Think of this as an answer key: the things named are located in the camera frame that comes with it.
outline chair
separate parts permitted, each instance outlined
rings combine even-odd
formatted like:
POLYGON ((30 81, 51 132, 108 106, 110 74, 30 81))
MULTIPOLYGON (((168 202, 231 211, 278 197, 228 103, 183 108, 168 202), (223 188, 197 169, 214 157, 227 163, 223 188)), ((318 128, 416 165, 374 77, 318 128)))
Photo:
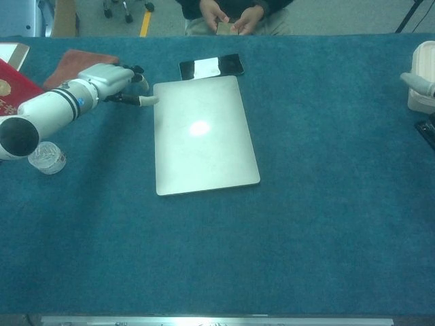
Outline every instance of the chair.
MULTIPOLYGON (((118 3, 120 2, 120 0, 111 0, 112 3, 118 3)), ((104 0, 103 2, 104 5, 104 16, 106 16, 107 18, 111 18, 113 16, 111 8, 109 6, 109 0, 104 0)), ((130 14, 130 11, 128 10, 128 6, 127 6, 127 1, 126 0, 122 0, 122 5, 124 7, 124 11, 125 11, 125 21, 127 23, 130 23, 133 21, 133 17, 130 14)), ((154 5, 145 0, 145 8, 147 8, 147 10, 149 12, 153 12, 154 11, 154 5)))

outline robotic arm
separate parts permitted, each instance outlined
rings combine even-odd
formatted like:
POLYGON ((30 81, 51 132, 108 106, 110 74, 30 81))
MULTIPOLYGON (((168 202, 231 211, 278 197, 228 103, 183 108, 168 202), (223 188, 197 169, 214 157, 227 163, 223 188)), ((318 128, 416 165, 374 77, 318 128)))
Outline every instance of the robotic arm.
POLYGON ((435 83, 431 83, 414 73, 403 73, 400 75, 400 79, 417 93, 424 96, 435 97, 435 83))
POLYGON ((95 108, 99 101, 141 107, 156 104, 155 96, 122 93, 130 83, 141 83, 148 90, 142 73, 138 66, 99 63, 81 71, 77 79, 64 81, 59 87, 24 102, 18 114, 0 117, 0 161, 30 155, 41 140, 95 108))

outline red folder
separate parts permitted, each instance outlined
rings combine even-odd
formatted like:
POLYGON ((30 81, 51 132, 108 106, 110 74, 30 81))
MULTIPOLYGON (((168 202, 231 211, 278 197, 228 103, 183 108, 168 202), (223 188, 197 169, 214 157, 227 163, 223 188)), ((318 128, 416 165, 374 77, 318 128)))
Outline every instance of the red folder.
POLYGON ((21 103, 42 93, 38 85, 0 59, 0 115, 16 114, 21 103))

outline person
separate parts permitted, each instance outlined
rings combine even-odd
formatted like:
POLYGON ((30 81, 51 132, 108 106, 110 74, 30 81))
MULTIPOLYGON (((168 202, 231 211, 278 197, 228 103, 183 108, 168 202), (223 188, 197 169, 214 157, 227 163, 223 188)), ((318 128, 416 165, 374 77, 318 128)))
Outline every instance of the person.
POLYGON ((176 0, 186 19, 186 35, 213 35, 219 22, 232 22, 239 35, 289 35, 293 0, 176 0))

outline laptop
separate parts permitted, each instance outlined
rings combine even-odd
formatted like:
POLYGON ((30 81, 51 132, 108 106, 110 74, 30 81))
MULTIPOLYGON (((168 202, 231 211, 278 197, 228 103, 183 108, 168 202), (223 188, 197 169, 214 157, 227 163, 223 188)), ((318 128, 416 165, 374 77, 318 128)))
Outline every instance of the laptop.
POLYGON ((260 182, 235 76, 155 84, 154 95, 158 195, 260 182))

